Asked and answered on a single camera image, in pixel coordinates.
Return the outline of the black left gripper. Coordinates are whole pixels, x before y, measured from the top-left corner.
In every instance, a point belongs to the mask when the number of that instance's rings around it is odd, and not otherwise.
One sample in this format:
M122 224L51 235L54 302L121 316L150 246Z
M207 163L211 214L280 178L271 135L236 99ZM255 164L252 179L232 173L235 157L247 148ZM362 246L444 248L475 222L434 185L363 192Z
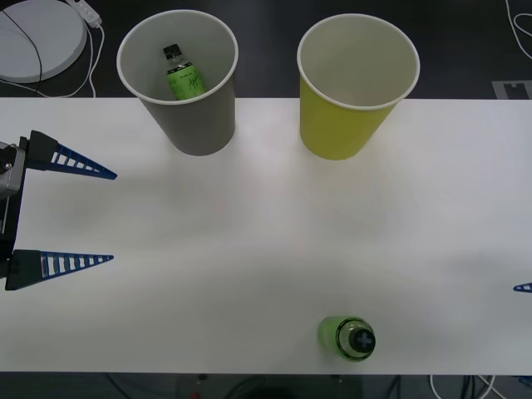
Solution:
M16 291L50 279L110 262L109 254L72 254L15 250L27 168L115 180L117 174L50 136L32 131L19 143L1 143L1 278L5 290Z

